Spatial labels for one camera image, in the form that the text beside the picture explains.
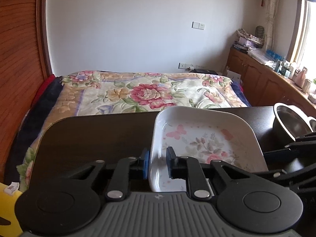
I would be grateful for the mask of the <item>blue toiletry boxes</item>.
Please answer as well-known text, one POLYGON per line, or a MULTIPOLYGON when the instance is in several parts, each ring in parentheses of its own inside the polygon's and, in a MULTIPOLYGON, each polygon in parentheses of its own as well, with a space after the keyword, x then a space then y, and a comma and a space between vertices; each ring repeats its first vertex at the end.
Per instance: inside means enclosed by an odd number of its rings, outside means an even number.
POLYGON ((275 53, 275 52, 272 51, 272 50, 267 49, 267 50, 266 50, 266 53, 267 53, 267 55, 269 55, 271 58, 273 58, 273 60, 275 60, 275 61, 277 61, 277 60, 282 61, 282 60, 284 59, 284 57, 282 57, 281 55, 275 53))

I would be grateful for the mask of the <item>beige patterned curtain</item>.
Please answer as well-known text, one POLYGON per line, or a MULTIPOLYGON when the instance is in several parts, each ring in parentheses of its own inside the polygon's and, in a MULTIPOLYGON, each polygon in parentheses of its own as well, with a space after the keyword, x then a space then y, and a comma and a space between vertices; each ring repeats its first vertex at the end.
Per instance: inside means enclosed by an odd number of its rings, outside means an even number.
POLYGON ((265 7, 265 50, 272 50, 274 44, 274 25, 279 0, 263 0, 265 7))

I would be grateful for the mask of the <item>white wall switch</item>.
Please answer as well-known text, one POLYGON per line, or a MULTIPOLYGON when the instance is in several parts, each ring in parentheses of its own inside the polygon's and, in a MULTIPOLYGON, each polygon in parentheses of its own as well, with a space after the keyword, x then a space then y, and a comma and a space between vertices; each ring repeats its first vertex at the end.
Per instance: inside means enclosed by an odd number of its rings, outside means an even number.
POLYGON ((192 28, 199 29, 199 30, 204 30, 205 29, 205 24, 198 23, 198 22, 192 22, 192 28))

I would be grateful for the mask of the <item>yellow plush toy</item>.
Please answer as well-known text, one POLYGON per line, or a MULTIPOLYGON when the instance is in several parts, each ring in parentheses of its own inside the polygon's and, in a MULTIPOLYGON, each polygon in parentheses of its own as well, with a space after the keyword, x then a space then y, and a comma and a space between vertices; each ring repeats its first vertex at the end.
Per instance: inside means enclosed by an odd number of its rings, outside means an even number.
POLYGON ((1 183, 0 187, 0 235, 4 237, 17 237, 22 234, 22 229, 14 213, 14 206, 18 197, 22 194, 19 191, 19 183, 12 182, 10 185, 1 183))

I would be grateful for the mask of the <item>white wall outlet strip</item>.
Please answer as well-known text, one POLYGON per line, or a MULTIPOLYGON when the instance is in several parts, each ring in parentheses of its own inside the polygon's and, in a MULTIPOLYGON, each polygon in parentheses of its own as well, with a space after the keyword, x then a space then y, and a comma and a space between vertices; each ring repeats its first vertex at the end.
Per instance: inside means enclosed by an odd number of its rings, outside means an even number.
POLYGON ((190 71, 190 70, 194 70, 194 69, 207 70, 207 68, 205 66, 196 65, 196 64, 189 64, 189 63, 179 63, 178 69, 186 70, 186 71, 190 71))

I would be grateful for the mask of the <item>wooden side cabinet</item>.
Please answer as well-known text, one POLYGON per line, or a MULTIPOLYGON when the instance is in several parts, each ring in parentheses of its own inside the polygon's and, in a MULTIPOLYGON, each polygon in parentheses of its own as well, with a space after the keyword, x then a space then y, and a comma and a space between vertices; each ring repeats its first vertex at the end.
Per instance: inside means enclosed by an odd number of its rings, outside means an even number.
POLYGON ((260 64, 249 55, 231 48, 224 70, 241 75, 243 93, 252 106, 269 106, 281 102, 295 105, 308 116, 315 117, 315 105, 293 81, 260 64))

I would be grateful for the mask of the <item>red and navy folded bedding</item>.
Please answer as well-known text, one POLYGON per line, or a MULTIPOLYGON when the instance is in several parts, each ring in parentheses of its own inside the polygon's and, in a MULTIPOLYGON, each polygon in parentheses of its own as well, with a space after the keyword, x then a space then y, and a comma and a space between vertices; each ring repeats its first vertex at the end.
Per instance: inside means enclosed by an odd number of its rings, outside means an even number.
POLYGON ((62 77, 49 76, 38 89, 31 109, 23 120, 8 154, 4 168, 4 183, 19 181, 17 166, 23 163, 27 149, 39 136, 40 131, 63 89, 62 77))

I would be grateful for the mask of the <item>floral bed blanket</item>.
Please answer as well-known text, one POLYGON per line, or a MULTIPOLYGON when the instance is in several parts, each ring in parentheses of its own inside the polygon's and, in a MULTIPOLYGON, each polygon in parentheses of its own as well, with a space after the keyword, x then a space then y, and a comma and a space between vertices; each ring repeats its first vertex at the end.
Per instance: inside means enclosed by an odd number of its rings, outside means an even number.
POLYGON ((62 77, 63 89, 39 136, 17 166, 19 189, 28 189, 39 142, 58 120, 72 116, 161 111, 170 106, 199 109, 250 106, 240 84, 205 73, 116 73, 80 71, 62 77))

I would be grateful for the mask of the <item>floral white square plate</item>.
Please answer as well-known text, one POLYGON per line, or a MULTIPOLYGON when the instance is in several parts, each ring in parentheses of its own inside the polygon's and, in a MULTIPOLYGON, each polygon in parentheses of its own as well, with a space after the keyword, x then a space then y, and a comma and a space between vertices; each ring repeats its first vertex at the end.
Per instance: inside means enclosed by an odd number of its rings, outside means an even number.
POLYGON ((268 170, 257 137, 241 117, 228 112, 173 106, 155 118, 148 180, 153 192, 184 192, 185 181, 170 178, 166 149, 200 163, 213 159, 248 172, 268 170))

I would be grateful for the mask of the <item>wooden louvered wardrobe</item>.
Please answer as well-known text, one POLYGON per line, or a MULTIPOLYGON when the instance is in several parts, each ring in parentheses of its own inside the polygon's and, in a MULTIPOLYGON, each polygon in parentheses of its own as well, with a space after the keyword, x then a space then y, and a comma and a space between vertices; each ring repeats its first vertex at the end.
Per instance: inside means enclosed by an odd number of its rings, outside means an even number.
POLYGON ((1 174, 18 128, 51 74, 46 0, 1 0, 1 174))

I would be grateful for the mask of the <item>pink bottle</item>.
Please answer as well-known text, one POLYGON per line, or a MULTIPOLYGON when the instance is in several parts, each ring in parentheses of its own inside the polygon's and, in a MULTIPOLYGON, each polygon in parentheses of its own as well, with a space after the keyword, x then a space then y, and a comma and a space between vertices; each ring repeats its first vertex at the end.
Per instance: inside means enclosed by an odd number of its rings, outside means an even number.
POLYGON ((294 82, 295 82, 295 85, 298 86, 299 88, 302 88, 304 86, 307 72, 308 72, 307 68, 303 67, 299 71, 298 75, 296 76, 294 82))

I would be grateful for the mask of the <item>large steel bowl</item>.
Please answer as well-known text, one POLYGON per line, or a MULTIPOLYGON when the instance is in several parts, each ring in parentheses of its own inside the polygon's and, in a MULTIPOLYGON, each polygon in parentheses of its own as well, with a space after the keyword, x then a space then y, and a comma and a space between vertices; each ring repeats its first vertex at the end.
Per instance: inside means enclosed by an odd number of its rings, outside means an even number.
POLYGON ((315 117, 284 103, 274 104, 273 111, 273 133, 280 148, 315 146, 315 117))

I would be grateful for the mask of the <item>stack of papers and boxes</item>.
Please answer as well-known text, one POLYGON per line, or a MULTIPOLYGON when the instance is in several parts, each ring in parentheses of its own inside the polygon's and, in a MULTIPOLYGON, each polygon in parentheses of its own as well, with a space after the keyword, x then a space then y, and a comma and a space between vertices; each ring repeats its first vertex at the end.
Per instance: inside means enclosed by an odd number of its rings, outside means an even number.
POLYGON ((239 28, 236 31, 236 38, 231 47, 246 54, 250 50, 261 49, 264 43, 264 39, 249 34, 243 28, 239 28))

